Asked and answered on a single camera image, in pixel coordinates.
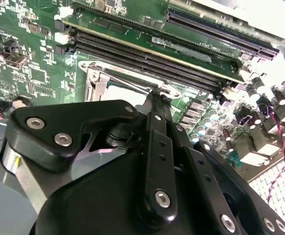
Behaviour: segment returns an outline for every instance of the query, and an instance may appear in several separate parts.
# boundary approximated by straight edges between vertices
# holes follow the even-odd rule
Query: red wire
[[[277,182],[277,179],[279,179],[282,174],[285,172],[285,141],[283,139],[283,135],[282,135],[282,127],[280,125],[279,122],[276,121],[275,117],[274,117],[274,113],[271,114],[272,115],[272,119],[273,121],[276,123],[276,125],[278,126],[278,129],[279,129],[279,134],[281,136],[281,142],[282,142],[282,151],[283,151],[283,155],[284,155],[284,166],[281,170],[281,172],[278,174],[278,176],[275,178],[274,181],[271,182],[271,186],[270,186],[270,189],[269,189],[269,195],[268,195],[268,198],[267,198],[267,201],[268,203],[270,202],[270,199],[271,199],[271,193],[272,193],[272,190],[274,189],[274,185],[276,184]]]

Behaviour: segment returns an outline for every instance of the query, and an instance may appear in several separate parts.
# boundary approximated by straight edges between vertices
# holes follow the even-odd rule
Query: green circuit board
[[[56,27],[55,20],[71,26],[72,32],[76,32],[76,29],[82,30],[130,48],[157,55],[167,61],[183,65],[191,71],[201,71],[205,75],[213,76],[217,81],[226,79],[243,85],[243,83],[249,83],[254,77],[261,77],[268,87],[279,87],[285,81],[285,43],[274,45],[274,49],[278,49],[280,53],[273,61],[259,62],[257,57],[246,56],[239,49],[225,43],[167,24],[169,9],[192,14],[215,25],[228,26],[231,30],[245,33],[246,38],[254,36],[248,33],[248,30],[242,31],[224,24],[221,20],[217,22],[208,16],[187,11],[186,8],[172,4],[170,0],[0,0],[0,99],[11,101],[17,96],[23,96],[30,99],[34,105],[85,101],[87,71],[81,67],[81,64],[90,61],[99,64],[109,63],[109,61],[82,51],[58,53],[59,41],[56,40],[56,33],[62,33],[64,36],[68,34],[65,31],[66,28],[60,31]],[[189,51],[185,53],[176,47],[157,45],[152,42],[154,35],[151,33],[126,25],[120,27],[118,23],[115,24],[118,27],[113,29],[111,20],[107,26],[94,12],[156,30],[157,33],[189,43],[196,49],[192,49],[190,56]],[[14,53],[14,56],[18,56],[16,58],[6,57],[2,53],[4,45],[11,40],[17,42]],[[16,68],[13,62],[20,64],[21,60],[24,64],[21,68]],[[243,76],[241,70],[248,71],[247,75]],[[128,77],[128,79],[134,81],[136,78]],[[197,122],[192,123],[188,130],[190,135],[196,133],[198,125],[203,125],[202,119],[208,116],[211,109],[217,110],[220,118],[207,129],[207,134],[200,138],[210,142],[218,150],[226,151],[224,142],[220,139],[223,127],[231,130],[234,139],[241,132],[248,131],[233,122],[234,111],[242,104],[249,105],[248,97],[237,95],[230,107],[221,106],[213,100],[210,92],[178,82],[166,81],[166,83],[181,94],[172,101],[174,121],[181,122],[193,99],[204,103]],[[119,86],[119,84],[110,81],[108,86]]]

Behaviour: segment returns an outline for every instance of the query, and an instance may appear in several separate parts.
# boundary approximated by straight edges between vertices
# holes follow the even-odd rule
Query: metal screw
[[[156,197],[156,201],[160,205],[160,207],[168,208],[170,206],[171,200],[165,192],[163,192],[161,190],[156,191],[155,197]]]
[[[278,227],[280,228],[280,230],[282,230],[285,233],[285,225],[278,219],[276,219],[275,222],[278,224]]]
[[[205,147],[205,149],[206,149],[207,151],[210,151],[210,147],[209,147],[209,145],[204,144],[203,146]]]
[[[160,116],[158,116],[158,115],[155,115],[154,117],[155,117],[157,120],[159,120],[159,121],[162,120],[162,118],[161,118]]]
[[[222,224],[224,225],[224,227],[228,231],[230,231],[231,233],[235,233],[236,227],[235,227],[235,224],[230,217],[223,214],[223,215],[221,215],[221,221],[222,221]]]
[[[183,128],[180,125],[176,125],[176,129],[179,131],[183,131]]]
[[[129,106],[126,106],[125,109],[126,109],[127,111],[129,111],[130,113],[133,112],[133,109],[132,109],[131,107],[129,107]]]
[[[54,137],[54,141],[62,147],[68,147],[72,144],[72,138],[65,133],[56,134]]]
[[[27,125],[35,130],[40,130],[45,127],[45,122],[42,121],[40,118],[31,117],[26,121]]]
[[[264,224],[266,225],[266,227],[271,231],[274,232],[275,228],[274,225],[271,223],[270,220],[268,220],[267,218],[263,218]]]

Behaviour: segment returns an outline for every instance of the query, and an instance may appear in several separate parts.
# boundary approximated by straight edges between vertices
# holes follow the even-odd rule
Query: black bracket
[[[285,235],[285,222],[211,146],[191,144],[172,122],[169,104],[152,92],[144,104],[147,115],[121,100],[17,109],[5,143],[14,156],[30,160],[24,161],[31,165],[27,171],[37,168],[35,183],[48,197],[36,235],[136,235],[146,229],[164,235]],[[89,134],[92,151],[125,146],[127,153],[62,187],[61,175]],[[20,176],[24,167],[14,167]],[[44,184],[49,175],[61,182],[58,188]]]

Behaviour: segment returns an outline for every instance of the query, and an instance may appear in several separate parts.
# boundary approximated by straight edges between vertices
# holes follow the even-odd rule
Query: motherboard
[[[266,164],[276,119],[285,135],[285,39],[192,0],[0,0],[0,100],[139,107],[151,90],[193,143]]]

